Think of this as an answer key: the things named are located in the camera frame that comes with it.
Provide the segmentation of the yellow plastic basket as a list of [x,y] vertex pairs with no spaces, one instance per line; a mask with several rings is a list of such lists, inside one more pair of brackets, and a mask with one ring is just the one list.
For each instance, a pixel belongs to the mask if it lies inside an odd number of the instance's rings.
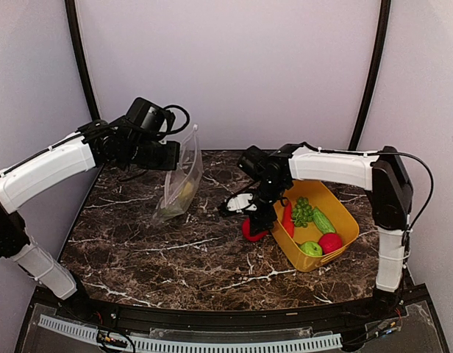
[[320,257],[305,254],[299,246],[307,241],[319,241],[322,233],[314,223],[310,223],[305,228],[296,228],[294,235],[289,236],[282,226],[283,206],[280,202],[276,202],[274,209],[277,220],[274,222],[271,234],[296,270],[310,272],[333,261],[347,250],[357,239],[360,228],[351,213],[322,182],[295,180],[293,187],[284,193],[284,197],[288,198],[291,204],[295,204],[301,196],[307,198],[312,206],[317,207],[329,219],[343,242],[340,249]]

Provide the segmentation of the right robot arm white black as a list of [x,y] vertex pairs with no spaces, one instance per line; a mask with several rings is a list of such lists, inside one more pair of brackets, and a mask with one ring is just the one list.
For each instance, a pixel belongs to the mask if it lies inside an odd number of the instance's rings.
[[254,209],[246,209],[250,233],[272,229],[277,215],[274,204],[295,180],[318,180],[363,189],[373,207],[379,233],[379,267],[376,287],[366,312],[374,319],[386,316],[395,306],[393,292],[399,287],[410,233],[418,220],[411,216],[413,186],[402,158],[409,154],[386,146],[379,151],[338,151],[308,143],[285,144],[263,153],[254,162],[259,182],[252,193]]

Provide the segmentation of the red tomato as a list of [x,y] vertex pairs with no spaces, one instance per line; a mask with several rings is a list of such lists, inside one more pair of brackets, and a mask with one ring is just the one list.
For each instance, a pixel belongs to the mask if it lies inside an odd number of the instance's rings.
[[263,231],[263,232],[253,232],[251,228],[251,222],[250,218],[247,218],[244,220],[241,226],[241,231],[243,237],[252,243],[258,242],[259,240],[262,240],[266,235],[268,235],[270,232],[269,231]]

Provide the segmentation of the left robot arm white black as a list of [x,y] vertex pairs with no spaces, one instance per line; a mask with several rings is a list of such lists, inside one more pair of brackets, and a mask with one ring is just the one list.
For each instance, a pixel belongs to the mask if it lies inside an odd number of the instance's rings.
[[45,285],[80,321],[95,314],[95,305],[80,293],[76,278],[27,233],[19,210],[58,184],[106,163],[120,169],[171,171],[180,144],[165,133],[135,126],[125,118],[99,120],[78,128],[27,159],[0,170],[0,258],[18,264]]

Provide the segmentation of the clear zip top bag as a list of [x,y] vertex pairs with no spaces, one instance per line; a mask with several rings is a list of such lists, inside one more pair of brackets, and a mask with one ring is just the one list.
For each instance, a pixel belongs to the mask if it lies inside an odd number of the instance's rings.
[[[184,213],[186,213],[197,193],[197,190],[199,189],[204,169],[198,132],[199,126],[194,124],[190,134],[187,135],[181,142],[177,168],[166,174],[164,194],[158,201],[152,216],[152,221],[155,225],[167,222],[161,221],[157,216],[158,210],[161,207],[175,204],[178,207],[181,207],[185,211]],[[192,182],[196,185],[196,193],[189,199],[180,199],[179,193],[183,189],[186,182]]]

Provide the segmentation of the light green chayote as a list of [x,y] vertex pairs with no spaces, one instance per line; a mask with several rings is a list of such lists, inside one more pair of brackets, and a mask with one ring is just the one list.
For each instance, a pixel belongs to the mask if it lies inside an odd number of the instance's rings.
[[181,207],[178,207],[175,204],[171,204],[165,207],[161,207],[158,210],[157,216],[160,218],[161,221],[167,221],[169,219],[182,215],[184,212],[185,211]]

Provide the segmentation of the yellow bell pepper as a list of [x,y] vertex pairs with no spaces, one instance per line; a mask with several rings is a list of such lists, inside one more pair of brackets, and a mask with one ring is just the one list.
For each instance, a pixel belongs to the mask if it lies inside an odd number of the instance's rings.
[[192,182],[186,182],[183,189],[179,193],[180,199],[189,199],[196,193],[196,185]]

